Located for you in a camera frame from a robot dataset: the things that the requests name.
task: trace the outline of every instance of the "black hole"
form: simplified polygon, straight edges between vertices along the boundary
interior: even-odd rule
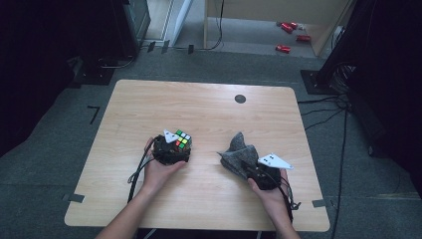
[[[237,95],[235,101],[239,104],[243,104],[246,101],[246,98],[243,95]]]

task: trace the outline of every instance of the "red object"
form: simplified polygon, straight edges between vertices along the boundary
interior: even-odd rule
[[[277,47],[276,47],[276,51],[287,53],[287,54],[290,52],[290,49],[291,49],[290,47],[284,46],[284,45],[281,45],[281,44],[277,45]]]
[[[298,29],[298,23],[288,23],[293,29]]]
[[[293,32],[293,28],[289,25],[289,23],[282,23],[281,27],[289,34]]]
[[[311,36],[308,36],[308,35],[298,35],[298,36],[296,36],[296,41],[310,42],[311,41]]]

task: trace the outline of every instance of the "rubik's cube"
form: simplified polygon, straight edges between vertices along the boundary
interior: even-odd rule
[[[176,135],[179,136],[179,139],[176,141],[176,150],[177,151],[186,151],[190,148],[192,144],[192,137],[178,129]]]

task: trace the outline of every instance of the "gray cloth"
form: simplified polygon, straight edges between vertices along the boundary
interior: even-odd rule
[[[238,132],[230,142],[230,147],[225,152],[219,152],[221,155],[221,164],[239,175],[243,179],[247,179],[247,172],[242,167],[242,161],[249,165],[256,165],[258,161],[258,153],[253,145],[246,145],[243,134]]]

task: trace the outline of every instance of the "white tag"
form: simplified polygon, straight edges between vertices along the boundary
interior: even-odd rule
[[[165,136],[165,141],[167,143],[171,143],[179,139],[179,136],[177,134],[174,134],[167,129],[164,130],[164,136]]]
[[[270,153],[265,157],[261,157],[260,159],[258,159],[258,162],[269,167],[294,169],[290,164],[288,164],[273,153]]]

